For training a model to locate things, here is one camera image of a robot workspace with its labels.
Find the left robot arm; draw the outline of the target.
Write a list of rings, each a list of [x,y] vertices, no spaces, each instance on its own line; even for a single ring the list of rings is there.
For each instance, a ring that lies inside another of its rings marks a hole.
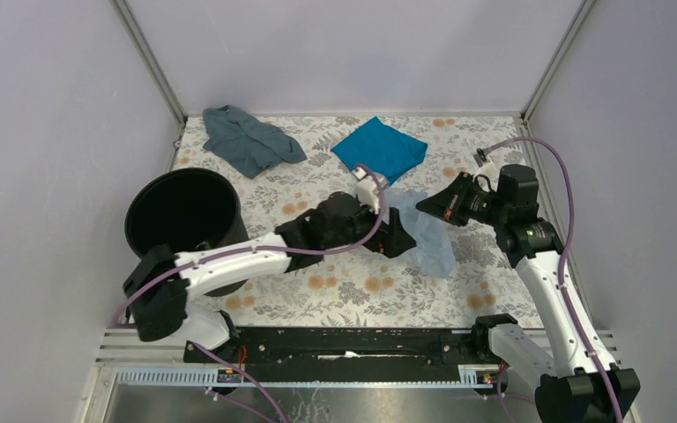
[[[167,244],[151,248],[123,284],[127,300],[121,311],[144,343],[192,341],[226,362],[237,354],[235,327],[224,312],[197,309],[198,297],[247,279],[302,270],[359,247],[395,258],[416,245],[397,208],[335,192],[252,240],[193,252],[174,252]]]

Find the black ribbed trash bin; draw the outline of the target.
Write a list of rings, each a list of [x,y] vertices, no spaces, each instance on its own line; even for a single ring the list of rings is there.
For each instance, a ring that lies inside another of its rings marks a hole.
[[[126,213],[124,232],[139,258],[161,244],[191,252],[249,239],[233,184],[203,168],[178,169],[148,183]]]

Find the light blue trash bag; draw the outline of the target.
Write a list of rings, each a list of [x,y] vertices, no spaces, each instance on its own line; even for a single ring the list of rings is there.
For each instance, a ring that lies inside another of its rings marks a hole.
[[[385,197],[390,207],[398,209],[403,229],[416,241],[416,246],[401,254],[396,261],[416,267],[425,276],[448,277],[457,260],[446,225],[416,208],[416,204],[427,199],[428,194],[416,189],[389,188],[385,190]]]

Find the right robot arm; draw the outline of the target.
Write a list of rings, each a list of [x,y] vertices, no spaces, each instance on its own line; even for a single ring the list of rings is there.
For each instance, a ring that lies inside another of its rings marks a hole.
[[[472,220],[495,230],[498,248],[524,282],[538,310],[550,349],[528,338],[509,316],[481,317],[470,340],[478,361],[502,360],[534,392],[543,422],[622,422],[641,384],[621,367],[595,331],[566,265],[566,247],[554,226],[539,217],[539,181],[523,165],[506,165],[497,186],[484,175],[460,173],[416,208],[453,226]]]

